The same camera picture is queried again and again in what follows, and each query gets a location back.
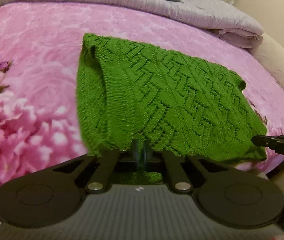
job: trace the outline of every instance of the green knitted sweater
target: green knitted sweater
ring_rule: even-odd
[[[251,143],[266,128],[225,67],[151,44],[85,34],[77,76],[81,134],[90,153],[129,148],[217,161],[264,160]]]

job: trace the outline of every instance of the bed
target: bed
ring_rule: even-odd
[[[15,1],[0,7],[0,185],[87,153],[75,98],[85,33],[151,43],[237,72],[267,134],[284,134],[284,90],[247,50],[208,30],[120,6]],[[268,173],[284,160],[266,153],[264,162],[235,166]]]

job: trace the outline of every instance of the floral bedspread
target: floral bedspread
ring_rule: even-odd
[[[284,91],[245,50],[164,17],[109,5],[11,3],[0,7],[0,185],[87,153],[76,115],[76,72],[85,33],[179,50],[236,71],[268,128],[284,134]],[[268,172],[284,156],[244,163]]]

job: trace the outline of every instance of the gray ribbed panel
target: gray ribbed panel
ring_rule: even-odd
[[[24,229],[3,224],[0,240],[270,240],[282,234],[275,225],[242,230],[206,217],[188,195],[165,185],[113,185],[90,195],[72,217],[53,226]]]

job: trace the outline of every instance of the pink bedspread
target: pink bedspread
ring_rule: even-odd
[[[284,134],[284,91],[275,79],[248,52],[203,30],[109,5],[12,3],[0,7],[0,62],[13,61],[6,73],[0,65],[0,185],[87,152],[75,99],[85,33],[179,50],[236,71],[268,133]],[[268,150],[267,161],[239,168],[268,172],[283,159]]]

